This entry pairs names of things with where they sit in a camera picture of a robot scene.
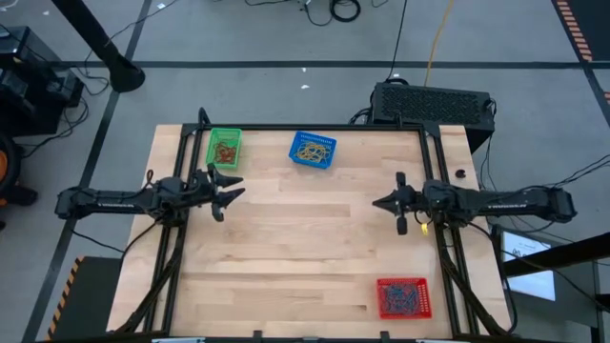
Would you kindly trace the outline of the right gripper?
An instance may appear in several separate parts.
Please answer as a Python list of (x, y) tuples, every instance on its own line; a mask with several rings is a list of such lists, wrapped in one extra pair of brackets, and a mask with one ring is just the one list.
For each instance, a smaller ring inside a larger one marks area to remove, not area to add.
[(402, 171), (396, 173), (396, 189), (373, 202), (375, 207), (396, 216), (396, 229), (399, 235), (406, 235), (408, 232), (407, 213), (412, 213), (420, 226), (426, 223), (417, 216), (419, 212), (423, 212), (422, 204), (422, 193), (407, 184), (406, 175)]

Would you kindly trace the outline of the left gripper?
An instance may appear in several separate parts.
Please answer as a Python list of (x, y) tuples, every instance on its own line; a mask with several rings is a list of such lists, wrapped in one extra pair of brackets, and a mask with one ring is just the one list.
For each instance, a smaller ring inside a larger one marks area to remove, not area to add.
[(190, 185), (193, 188), (193, 204), (200, 207), (210, 204), (213, 219), (217, 222), (224, 221), (222, 208), (227, 208), (237, 197), (245, 192), (244, 188), (220, 192), (220, 188), (228, 188), (243, 181), (239, 176), (223, 175), (216, 169), (214, 164), (208, 164), (207, 169), (196, 170), (191, 174)]

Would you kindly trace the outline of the green plastic basket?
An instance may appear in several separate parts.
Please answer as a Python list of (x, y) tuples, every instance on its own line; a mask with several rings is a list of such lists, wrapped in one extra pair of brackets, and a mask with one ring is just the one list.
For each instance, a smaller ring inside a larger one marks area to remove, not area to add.
[(206, 152), (206, 163), (214, 164), (219, 169), (236, 169), (241, 136), (241, 129), (212, 129)]

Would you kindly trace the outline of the red plastic basket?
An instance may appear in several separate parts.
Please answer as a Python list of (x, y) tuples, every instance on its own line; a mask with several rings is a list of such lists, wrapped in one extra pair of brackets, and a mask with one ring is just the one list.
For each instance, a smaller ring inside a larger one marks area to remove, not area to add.
[(425, 278), (381, 278), (376, 281), (376, 294), (381, 319), (433, 317)]

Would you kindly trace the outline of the blue plastic basket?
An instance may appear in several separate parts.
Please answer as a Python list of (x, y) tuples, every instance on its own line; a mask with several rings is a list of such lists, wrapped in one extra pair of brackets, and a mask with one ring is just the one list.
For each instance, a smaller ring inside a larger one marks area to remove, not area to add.
[(326, 170), (332, 165), (335, 151), (334, 138), (297, 131), (288, 156), (297, 164)]

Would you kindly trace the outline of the black perforated computer case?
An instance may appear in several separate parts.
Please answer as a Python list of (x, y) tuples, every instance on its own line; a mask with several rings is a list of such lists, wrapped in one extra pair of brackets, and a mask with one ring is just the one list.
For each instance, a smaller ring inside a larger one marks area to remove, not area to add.
[(369, 124), (462, 126), (471, 152), (495, 132), (497, 105), (487, 92), (418, 87), (392, 79), (376, 84), (370, 102)]

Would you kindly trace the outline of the black pole stand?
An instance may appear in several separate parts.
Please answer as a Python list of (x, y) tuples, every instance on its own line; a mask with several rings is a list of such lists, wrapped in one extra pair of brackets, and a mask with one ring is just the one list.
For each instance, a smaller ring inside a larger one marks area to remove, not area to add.
[(107, 67), (114, 91), (134, 91), (143, 85), (145, 73), (119, 52), (83, 0), (51, 1)]

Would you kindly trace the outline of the monitor with white screen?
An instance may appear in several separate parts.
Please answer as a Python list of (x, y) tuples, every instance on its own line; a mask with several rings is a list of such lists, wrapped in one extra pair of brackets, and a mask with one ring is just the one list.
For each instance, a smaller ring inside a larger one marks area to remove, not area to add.
[[(503, 230), (500, 226), (491, 227), (491, 234), (499, 242), (500, 266), (518, 257), (549, 250), (551, 246), (537, 239), (529, 238)], [(508, 284), (512, 291), (539, 299), (555, 302), (557, 300), (555, 277), (550, 271), (535, 272), (521, 276), (510, 276)]]

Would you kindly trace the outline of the black beam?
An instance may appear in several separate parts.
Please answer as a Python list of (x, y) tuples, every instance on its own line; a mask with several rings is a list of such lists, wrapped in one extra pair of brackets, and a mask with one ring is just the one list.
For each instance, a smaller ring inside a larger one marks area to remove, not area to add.
[(610, 232), (504, 262), (508, 276), (550, 271), (610, 257)]

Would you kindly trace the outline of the black mat yellow hazard stripe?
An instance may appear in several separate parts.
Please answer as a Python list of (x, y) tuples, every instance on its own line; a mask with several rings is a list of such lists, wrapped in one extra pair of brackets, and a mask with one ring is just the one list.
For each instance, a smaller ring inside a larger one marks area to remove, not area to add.
[(77, 257), (53, 307), (44, 340), (103, 335), (110, 317), (119, 271), (118, 258)]

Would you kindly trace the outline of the black orange wheeled device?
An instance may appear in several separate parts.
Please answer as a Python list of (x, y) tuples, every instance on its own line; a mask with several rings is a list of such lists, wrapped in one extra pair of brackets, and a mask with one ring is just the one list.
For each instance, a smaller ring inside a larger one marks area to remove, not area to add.
[(8, 205), (31, 206), (38, 192), (19, 184), (24, 149), (0, 131), (0, 209)]

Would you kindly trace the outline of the black equipment rack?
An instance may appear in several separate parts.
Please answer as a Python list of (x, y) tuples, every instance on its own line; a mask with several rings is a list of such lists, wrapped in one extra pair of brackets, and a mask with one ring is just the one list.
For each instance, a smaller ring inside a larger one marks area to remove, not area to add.
[(79, 105), (84, 83), (30, 28), (0, 26), (0, 131), (52, 134), (64, 110)]

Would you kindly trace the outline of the black mat orange stripes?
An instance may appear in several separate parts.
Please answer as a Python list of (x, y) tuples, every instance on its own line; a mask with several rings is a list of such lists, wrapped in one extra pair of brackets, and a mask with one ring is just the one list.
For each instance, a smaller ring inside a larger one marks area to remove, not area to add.
[(585, 62), (610, 63), (610, 0), (552, 0), (576, 53)]

